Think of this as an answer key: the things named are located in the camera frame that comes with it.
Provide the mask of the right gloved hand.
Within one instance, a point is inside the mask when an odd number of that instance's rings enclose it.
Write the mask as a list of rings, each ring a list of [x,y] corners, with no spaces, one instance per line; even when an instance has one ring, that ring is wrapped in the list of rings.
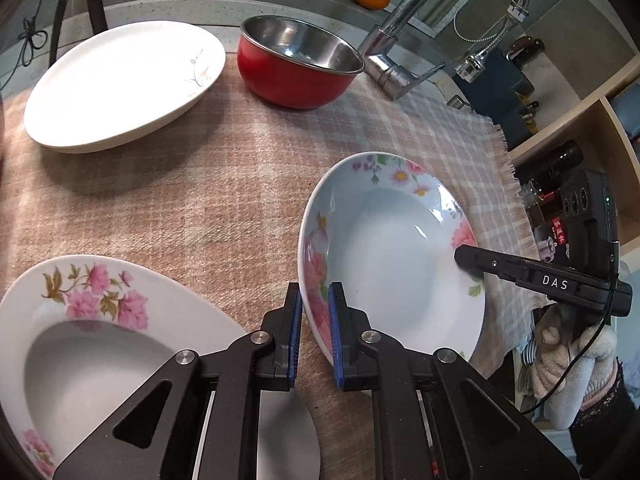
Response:
[[[544,401],[544,417],[565,430],[614,386],[617,335],[611,326],[586,328],[578,337],[569,307],[552,304],[536,325],[536,360],[530,369],[534,397]]]

